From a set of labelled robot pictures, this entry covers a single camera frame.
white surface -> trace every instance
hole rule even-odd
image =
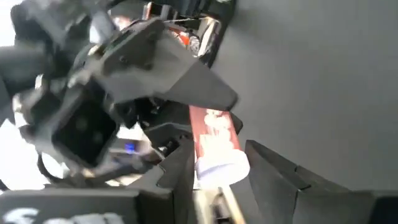
[[[36,166],[35,147],[8,120],[0,127],[0,179],[11,190],[39,190],[48,183]]]
[[[0,1],[0,21],[1,21],[1,35],[0,46],[14,45],[14,28],[11,22],[10,10],[11,8],[22,2],[22,0],[2,0]]]

black machine part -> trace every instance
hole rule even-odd
[[[181,48],[164,27],[158,19],[141,22],[100,45],[71,75],[59,109],[40,110],[39,105],[52,103],[45,97],[49,94],[28,102],[34,106],[26,107],[35,110],[25,110],[27,117],[47,114],[47,119],[30,123],[34,144],[53,157],[60,152],[78,164],[96,167],[119,125],[130,128],[139,120],[134,100],[156,97],[230,110],[236,92]]]
[[[102,33],[111,33],[111,30],[114,29],[110,18],[99,16],[99,22],[93,19],[99,18],[97,15],[104,10],[112,9],[124,1],[126,0],[87,0],[83,4],[79,0],[25,0],[22,4],[14,6],[11,10],[11,19],[16,32],[15,47],[0,49],[1,53],[10,56],[7,58],[10,63],[7,66],[2,66],[0,71],[10,96],[32,88],[34,78],[38,74],[43,73],[47,78],[66,76],[78,53],[89,45],[89,28],[92,21],[100,24],[97,27],[104,31]],[[200,2],[200,4],[197,4],[196,1],[161,1],[158,3],[172,6],[180,14],[184,14],[183,11],[187,8],[182,5],[187,5],[189,6],[188,11],[208,14],[222,23],[221,31],[214,43],[215,48],[209,55],[201,58],[210,67],[215,59],[222,36],[233,16],[236,1],[232,0],[228,3]],[[97,9],[87,7],[87,4],[89,6],[97,4]],[[131,6],[136,7],[133,4],[121,5],[121,7]],[[26,58],[25,61],[13,60],[13,55],[17,54],[23,56],[20,58]],[[24,66],[12,66],[14,62],[23,63]]]
[[[250,183],[266,223],[398,222],[397,192],[350,191],[253,140],[246,142],[245,152]]]

red and white tube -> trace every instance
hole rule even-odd
[[[200,187],[222,187],[244,179],[250,165],[229,112],[190,106],[190,119]]]

